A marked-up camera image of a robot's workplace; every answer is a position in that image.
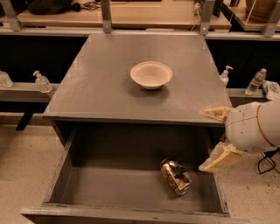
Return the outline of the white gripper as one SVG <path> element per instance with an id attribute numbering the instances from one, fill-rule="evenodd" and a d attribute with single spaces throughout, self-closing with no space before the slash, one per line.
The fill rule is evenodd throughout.
<path id="1" fill-rule="evenodd" d="M 217 172 L 240 161 L 244 153 L 276 149 L 276 102 L 251 102 L 234 109 L 207 108 L 200 113 L 224 123 L 229 142 L 219 142 L 209 158 L 199 166 L 201 172 Z"/>

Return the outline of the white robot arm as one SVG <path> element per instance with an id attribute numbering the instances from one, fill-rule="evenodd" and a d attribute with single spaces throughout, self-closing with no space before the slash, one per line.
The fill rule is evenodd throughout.
<path id="1" fill-rule="evenodd" d="M 202 115 L 225 124 L 225 140 L 219 141 L 199 166 L 202 172 L 217 172 L 248 154 L 280 147 L 280 100 L 253 101 L 236 108 L 208 108 Z"/>

